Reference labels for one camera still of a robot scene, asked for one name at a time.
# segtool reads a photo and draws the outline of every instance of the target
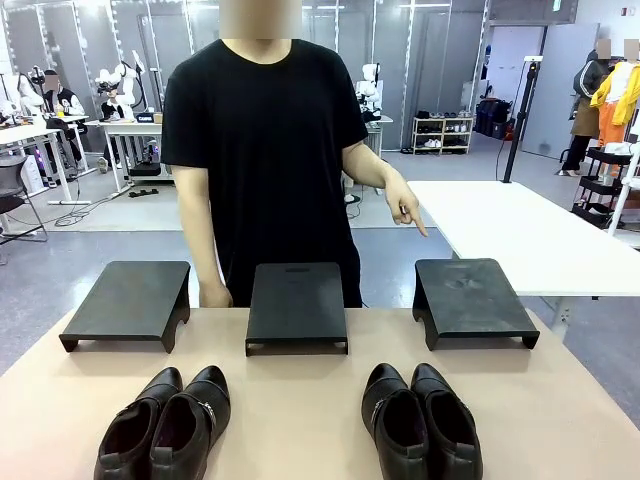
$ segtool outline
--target shelf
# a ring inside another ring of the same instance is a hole
[[[600,213],[591,213],[589,210],[592,208]],[[598,228],[606,227],[613,214],[612,209],[601,203],[588,203],[586,207],[576,203],[571,212]]]
[[[620,192],[622,191],[622,184],[620,180],[615,179],[613,181],[613,185],[605,185],[598,180],[597,176],[582,177],[580,179],[580,186],[599,195],[616,196],[620,195]]]
[[[606,163],[607,165],[625,166],[629,165],[631,161],[631,155],[613,155],[611,153],[604,153],[599,148],[590,148],[587,152],[587,157]]]

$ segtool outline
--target chair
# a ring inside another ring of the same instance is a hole
[[[49,239],[47,230],[44,228],[38,212],[29,199],[27,188],[24,186],[22,178],[20,177],[20,172],[26,161],[27,157],[20,155],[0,157],[0,215],[9,213],[19,206],[28,203],[38,219],[38,226],[17,234],[3,233],[3,235],[0,236],[0,245],[22,239],[22,237],[30,235],[40,229],[44,232],[44,238],[33,238],[31,241],[46,242]],[[0,265],[6,264],[7,260],[3,261],[2,255],[0,254]]]

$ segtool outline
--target white desk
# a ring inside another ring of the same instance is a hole
[[[518,183],[409,185],[459,258],[496,259],[518,295],[560,297],[562,337],[571,297],[640,296],[640,253]]]
[[[115,156],[113,152],[113,147],[111,146],[111,138],[113,138],[116,142],[118,156],[121,159],[122,166],[124,169],[123,170],[124,179],[125,179],[125,182],[128,184],[127,186],[124,186],[124,187],[120,186],[118,174],[116,169],[114,168],[113,176],[116,182],[116,188],[118,192],[123,192],[126,189],[128,189],[130,186],[129,168],[128,168],[127,162],[123,161],[126,158],[124,154],[124,151],[125,151],[124,145],[126,144],[126,146],[128,147],[127,150],[130,152],[131,155],[134,154],[133,152],[137,154],[139,161],[143,160],[142,157],[144,155],[144,150],[145,150],[143,137],[154,137],[157,142],[158,149],[159,150],[161,149],[162,124],[159,124],[159,123],[138,123],[130,120],[100,122],[95,120],[92,122],[87,122],[86,125],[102,127],[102,130],[104,131],[105,139],[107,142],[107,148],[109,150],[109,155],[111,156],[112,159],[114,159]],[[144,177],[143,179],[144,180],[172,180],[171,174],[167,172],[167,169],[164,164],[160,164],[160,170],[161,170],[160,175],[156,177]]]
[[[91,172],[95,172],[96,168],[89,168],[87,164],[87,156],[84,152],[84,146],[82,145],[82,140],[80,140],[80,133],[78,132],[78,122],[82,120],[86,120],[89,118],[87,115],[65,115],[64,117],[56,117],[62,120],[64,123],[69,125],[69,128],[72,128],[76,132],[76,139],[78,140],[78,149],[80,150],[80,162],[82,163],[82,170],[78,172],[78,176],[82,177]]]
[[[64,195],[64,200],[49,201],[49,205],[89,205],[91,202],[83,200],[73,200],[71,198],[71,192],[69,191],[69,185],[65,177],[64,164],[60,158],[60,152],[58,150],[58,139],[56,134],[60,130],[49,130],[45,125],[22,125],[20,127],[12,127],[5,130],[0,130],[0,146],[7,147],[11,144],[16,144],[15,147],[8,147],[9,150],[19,150],[24,155],[24,148],[30,145],[36,145],[42,155],[47,160],[44,163],[45,172],[47,174],[47,181],[49,187],[53,188],[56,183],[53,181],[53,173],[51,172],[51,166],[49,165],[47,150],[45,148],[46,143],[51,144],[51,150],[53,151],[53,158],[58,168],[58,177],[60,178],[60,186]]]

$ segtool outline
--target humanoid robot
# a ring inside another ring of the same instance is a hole
[[[381,83],[378,81],[380,64],[370,63],[364,65],[362,74],[364,75],[364,80],[359,81],[356,85],[356,96],[360,103],[362,119],[365,123],[375,122],[381,118],[380,102],[382,95],[379,89]]]

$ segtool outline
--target mannequin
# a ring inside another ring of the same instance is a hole
[[[616,65],[591,100],[600,109],[599,146],[622,142],[627,124],[633,118],[640,97],[640,40],[624,41],[626,62]]]

